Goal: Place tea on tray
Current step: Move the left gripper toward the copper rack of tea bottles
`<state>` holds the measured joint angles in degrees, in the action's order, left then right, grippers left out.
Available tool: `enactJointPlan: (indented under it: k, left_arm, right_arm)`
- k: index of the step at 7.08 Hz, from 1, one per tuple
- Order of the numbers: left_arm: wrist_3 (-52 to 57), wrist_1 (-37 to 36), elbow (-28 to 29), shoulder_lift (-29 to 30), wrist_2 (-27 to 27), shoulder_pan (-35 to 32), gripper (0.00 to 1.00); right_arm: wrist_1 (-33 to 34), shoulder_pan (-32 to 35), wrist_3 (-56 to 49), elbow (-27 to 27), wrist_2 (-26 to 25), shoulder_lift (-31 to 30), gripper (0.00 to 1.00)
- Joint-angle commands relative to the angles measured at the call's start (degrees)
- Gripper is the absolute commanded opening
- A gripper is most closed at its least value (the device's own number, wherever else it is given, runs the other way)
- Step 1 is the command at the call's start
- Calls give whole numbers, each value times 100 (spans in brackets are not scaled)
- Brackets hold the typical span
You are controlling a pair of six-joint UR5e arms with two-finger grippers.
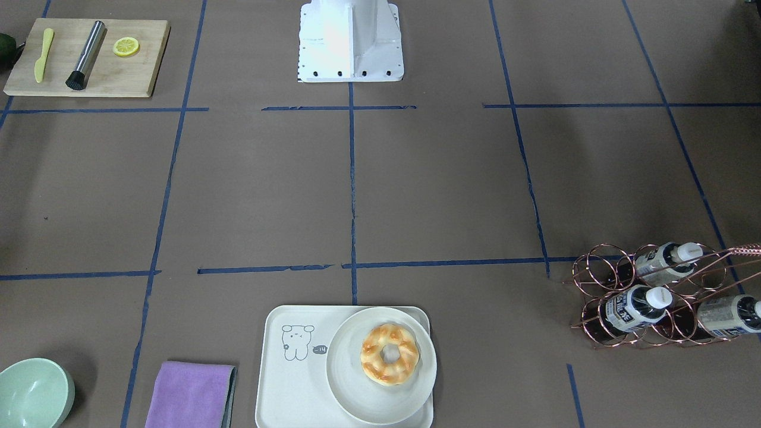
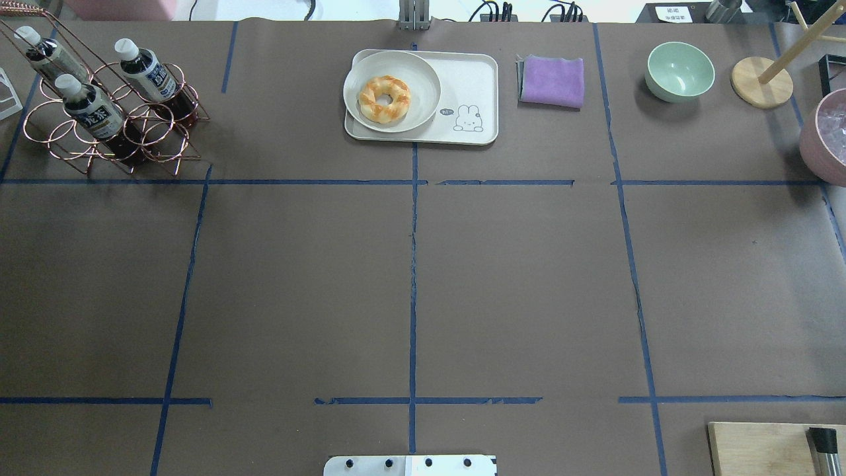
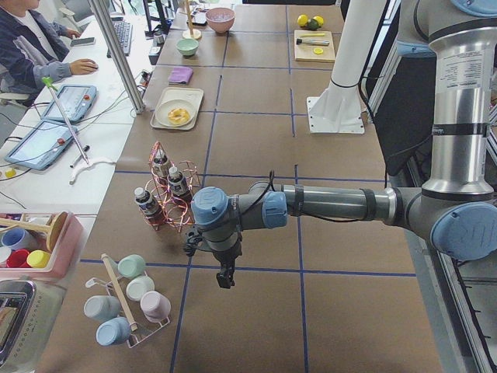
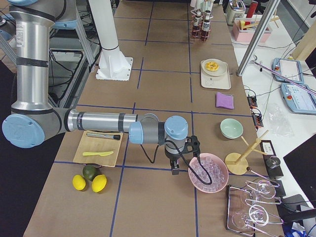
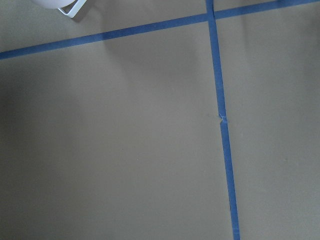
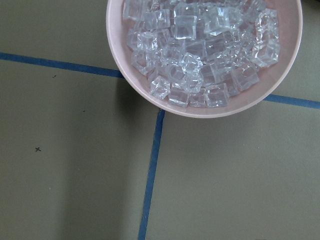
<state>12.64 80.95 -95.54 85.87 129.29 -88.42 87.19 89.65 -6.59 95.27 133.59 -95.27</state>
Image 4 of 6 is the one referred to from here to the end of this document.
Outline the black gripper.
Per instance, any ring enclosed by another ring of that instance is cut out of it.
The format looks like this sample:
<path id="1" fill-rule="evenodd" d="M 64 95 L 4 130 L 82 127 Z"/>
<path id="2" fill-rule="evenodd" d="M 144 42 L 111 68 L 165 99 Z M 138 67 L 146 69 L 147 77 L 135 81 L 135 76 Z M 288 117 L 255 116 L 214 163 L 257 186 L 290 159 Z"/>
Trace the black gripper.
<path id="1" fill-rule="evenodd" d="M 170 159 L 170 165 L 171 165 L 171 172 L 172 175 L 178 175 L 179 174 L 179 159 L 181 158 L 181 155 L 179 154 L 178 150 L 182 153 L 186 141 L 165 141 L 164 150 L 165 155 Z"/>

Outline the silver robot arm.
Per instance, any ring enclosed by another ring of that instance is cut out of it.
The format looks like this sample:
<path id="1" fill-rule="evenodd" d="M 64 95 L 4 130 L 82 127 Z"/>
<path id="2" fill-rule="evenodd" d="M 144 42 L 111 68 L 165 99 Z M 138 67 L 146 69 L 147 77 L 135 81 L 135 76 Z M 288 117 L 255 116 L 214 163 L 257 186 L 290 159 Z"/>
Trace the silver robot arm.
<path id="1" fill-rule="evenodd" d="M 163 145 L 172 173 L 178 174 L 178 159 L 187 153 L 189 144 L 183 117 L 160 122 L 153 114 L 78 112 L 49 104 L 49 32 L 62 24 L 76 27 L 74 0 L 12 0 L 9 11 L 16 22 L 17 100 L 2 131 L 11 144 L 31 148 L 74 130 L 125 132 L 131 143 Z"/>

